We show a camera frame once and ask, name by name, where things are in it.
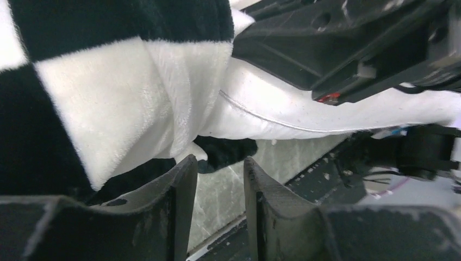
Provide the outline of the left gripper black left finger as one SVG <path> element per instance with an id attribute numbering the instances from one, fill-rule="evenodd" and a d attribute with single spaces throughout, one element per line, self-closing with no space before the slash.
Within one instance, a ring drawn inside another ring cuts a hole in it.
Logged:
<path id="1" fill-rule="evenodd" d="M 1 197 L 1 260 L 186 260 L 197 160 L 95 206 L 66 196 Z"/>

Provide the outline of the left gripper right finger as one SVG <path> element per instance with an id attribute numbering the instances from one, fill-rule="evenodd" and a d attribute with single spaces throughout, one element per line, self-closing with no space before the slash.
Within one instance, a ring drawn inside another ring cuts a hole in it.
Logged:
<path id="1" fill-rule="evenodd" d="M 460 260 L 460 219 L 432 206 L 319 206 L 328 260 Z"/>

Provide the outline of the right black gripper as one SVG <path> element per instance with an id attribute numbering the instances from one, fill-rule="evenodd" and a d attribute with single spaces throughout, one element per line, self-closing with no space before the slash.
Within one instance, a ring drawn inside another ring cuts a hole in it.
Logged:
<path id="1" fill-rule="evenodd" d="M 460 92 L 460 1 L 260 1 L 233 57 L 338 106 Z"/>

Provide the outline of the black white checkered pillowcase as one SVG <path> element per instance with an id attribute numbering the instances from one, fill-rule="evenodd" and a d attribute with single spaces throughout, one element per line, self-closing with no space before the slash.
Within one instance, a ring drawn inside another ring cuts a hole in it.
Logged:
<path id="1" fill-rule="evenodd" d="M 85 202 L 183 154 L 253 21 L 228 1 L 1 1 L 1 194 Z"/>

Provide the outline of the white pillow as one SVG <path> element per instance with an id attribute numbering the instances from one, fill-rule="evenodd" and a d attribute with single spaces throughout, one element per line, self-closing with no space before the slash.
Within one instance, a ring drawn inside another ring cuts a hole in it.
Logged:
<path id="1" fill-rule="evenodd" d="M 232 10 L 235 38 L 255 20 Z M 338 106 L 312 99 L 310 91 L 233 57 L 216 106 L 202 136 L 226 139 L 310 139 L 368 129 L 453 121 L 460 92 L 405 94 L 391 88 L 356 103 Z"/>

